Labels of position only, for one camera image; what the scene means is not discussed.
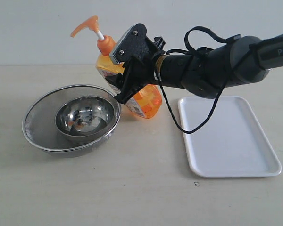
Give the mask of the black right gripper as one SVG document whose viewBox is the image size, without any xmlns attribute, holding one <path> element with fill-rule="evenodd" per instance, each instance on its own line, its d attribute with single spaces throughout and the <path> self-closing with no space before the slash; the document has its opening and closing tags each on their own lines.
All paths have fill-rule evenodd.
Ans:
<svg viewBox="0 0 283 226">
<path fill-rule="evenodd" d="M 155 83 L 154 60 L 164 54 L 163 47 L 165 40 L 161 36 L 156 36 L 151 40 L 157 50 L 147 55 L 142 61 L 131 57 L 124 64 L 124 72 L 109 75 L 106 81 L 114 91 L 120 91 L 114 99 L 120 104 L 126 104 L 130 98 L 142 90 L 147 84 Z"/>
</svg>

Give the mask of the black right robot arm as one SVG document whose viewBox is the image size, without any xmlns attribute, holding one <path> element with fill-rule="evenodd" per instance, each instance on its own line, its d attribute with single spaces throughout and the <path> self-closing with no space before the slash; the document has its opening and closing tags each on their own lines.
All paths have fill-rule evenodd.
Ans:
<svg viewBox="0 0 283 226">
<path fill-rule="evenodd" d="M 124 104 L 148 84 L 185 89 L 199 97 L 215 98 L 221 88 L 262 81 L 272 68 L 283 67 L 283 34 L 266 40 L 235 35 L 222 39 L 198 26 L 222 46 L 164 51 L 162 37 L 150 40 L 146 33 L 130 30 L 110 55 L 124 71 L 106 81 L 118 88 L 117 100 Z"/>
</svg>

